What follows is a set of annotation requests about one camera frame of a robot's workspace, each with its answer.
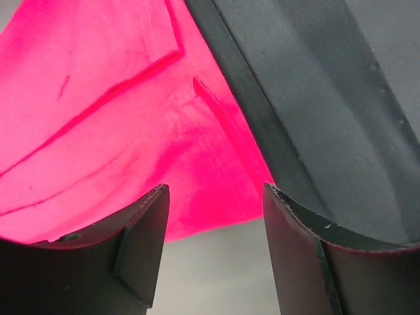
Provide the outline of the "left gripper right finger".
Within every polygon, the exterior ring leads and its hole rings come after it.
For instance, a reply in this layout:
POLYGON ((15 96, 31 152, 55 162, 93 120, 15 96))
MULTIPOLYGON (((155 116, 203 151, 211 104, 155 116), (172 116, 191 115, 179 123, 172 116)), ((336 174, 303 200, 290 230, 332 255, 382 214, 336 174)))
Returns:
POLYGON ((418 314, 419 246, 376 240, 265 184, 263 212, 282 314, 418 314))

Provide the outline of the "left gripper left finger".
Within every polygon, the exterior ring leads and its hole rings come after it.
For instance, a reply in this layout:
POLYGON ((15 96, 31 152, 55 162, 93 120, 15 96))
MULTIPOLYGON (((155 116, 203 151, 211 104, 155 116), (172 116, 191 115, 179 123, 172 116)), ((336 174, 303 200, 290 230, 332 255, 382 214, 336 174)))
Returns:
POLYGON ((2 314, 145 314, 156 292, 169 214, 160 184, 61 237, 1 240, 2 314))

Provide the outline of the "pink t-shirt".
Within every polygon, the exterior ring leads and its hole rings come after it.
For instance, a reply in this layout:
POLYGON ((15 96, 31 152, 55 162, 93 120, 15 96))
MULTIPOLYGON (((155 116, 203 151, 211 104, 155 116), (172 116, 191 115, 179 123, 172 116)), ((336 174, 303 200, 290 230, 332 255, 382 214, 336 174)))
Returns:
POLYGON ((57 240, 170 188, 166 240, 272 177, 183 1, 23 1, 1 32, 1 235, 57 240))

